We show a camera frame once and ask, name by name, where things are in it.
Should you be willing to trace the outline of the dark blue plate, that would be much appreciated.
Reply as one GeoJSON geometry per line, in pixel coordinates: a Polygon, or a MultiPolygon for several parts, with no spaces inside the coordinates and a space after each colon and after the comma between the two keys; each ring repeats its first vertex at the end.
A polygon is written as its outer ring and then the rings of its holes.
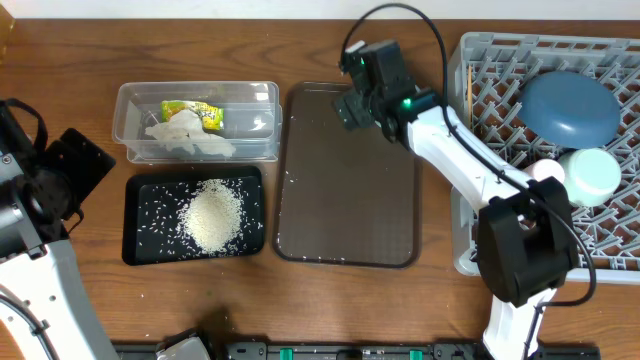
{"type": "Polygon", "coordinates": [[[553,71],[526,83],[518,102],[518,118],[536,135],[557,146],[602,147],[620,123],[621,106],[614,94],[588,76],[553,71]]]}

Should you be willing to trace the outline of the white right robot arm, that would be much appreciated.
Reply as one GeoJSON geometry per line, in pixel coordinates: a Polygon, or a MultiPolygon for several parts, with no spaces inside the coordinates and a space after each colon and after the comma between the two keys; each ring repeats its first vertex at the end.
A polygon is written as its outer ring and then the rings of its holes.
{"type": "Polygon", "coordinates": [[[396,41],[359,41],[342,52],[340,69],[353,83],[334,103],[344,126],[379,127],[476,213],[476,264],[493,295],[483,345],[494,359],[531,358],[544,309],[578,264],[561,181],[536,181],[488,149],[436,92],[417,87],[396,41]]]}

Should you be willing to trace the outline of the wooden chopstick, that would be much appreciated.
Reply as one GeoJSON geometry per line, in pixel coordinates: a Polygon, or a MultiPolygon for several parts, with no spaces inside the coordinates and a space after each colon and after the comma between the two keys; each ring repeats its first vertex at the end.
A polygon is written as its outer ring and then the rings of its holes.
{"type": "Polygon", "coordinates": [[[467,127],[471,129],[473,119],[473,67],[471,64],[467,66],[467,127]]]}

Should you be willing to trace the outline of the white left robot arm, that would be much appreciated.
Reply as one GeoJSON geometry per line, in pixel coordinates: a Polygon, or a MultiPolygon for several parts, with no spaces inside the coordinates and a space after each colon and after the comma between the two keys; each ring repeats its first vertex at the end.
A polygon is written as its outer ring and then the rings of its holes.
{"type": "Polygon", "coordinates": [[[27,359],[115,359],[65,223],[115,160],[73,128],[49,141],[42,116],[1,103],[1,321],[27,359]]]}

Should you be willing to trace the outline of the green snack wrapper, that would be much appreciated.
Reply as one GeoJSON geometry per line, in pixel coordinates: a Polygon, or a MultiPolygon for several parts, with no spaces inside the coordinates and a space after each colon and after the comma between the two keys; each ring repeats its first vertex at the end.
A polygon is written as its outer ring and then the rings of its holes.
{"type": "Polygon", "coordinates": [[[218,132],[224,129],[224,109],[206,102],[188,100],[165,100],[161,103],[163,122],[178,120],[198,120],[205,132],[218,132]]]}

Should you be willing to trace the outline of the white tissue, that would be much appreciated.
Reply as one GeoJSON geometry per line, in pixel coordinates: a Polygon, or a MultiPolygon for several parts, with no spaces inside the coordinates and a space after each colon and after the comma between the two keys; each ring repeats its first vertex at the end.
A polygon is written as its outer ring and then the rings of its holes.
{"type": "Polygon", "coordinates": [[[182,110],[168,122],[147,127],[145,134],[158,140],[167,150],[181,148],[190,155],[194,155],[196,149],[199,149],[207,155],[230,157],[236,150],[229,140],[206,133],[201,119],[191,110],[182,110]]]}

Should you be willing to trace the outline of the pink cup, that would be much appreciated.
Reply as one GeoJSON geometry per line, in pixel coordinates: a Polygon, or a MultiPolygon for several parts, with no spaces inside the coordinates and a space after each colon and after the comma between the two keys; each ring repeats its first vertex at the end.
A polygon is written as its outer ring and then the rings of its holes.
{"type": "Polygon", "coordinates": [[[553,159],[538,160],[526,167],[524,172],[536,181],[542,181],[549,177],[555,178],[560,183],[563,183],[565,180],[563,167],[553,159]]]}

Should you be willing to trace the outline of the mint green bowl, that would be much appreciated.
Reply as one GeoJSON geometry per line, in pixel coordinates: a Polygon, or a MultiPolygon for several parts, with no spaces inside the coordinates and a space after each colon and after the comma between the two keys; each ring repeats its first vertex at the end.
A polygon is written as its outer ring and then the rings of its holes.
{"type": "Polygon", "coordinates": [[[558,159],[569,202],[575,207],[603,205],[622,180],[617,160],[600,148],[580,149],[558,159]]]}

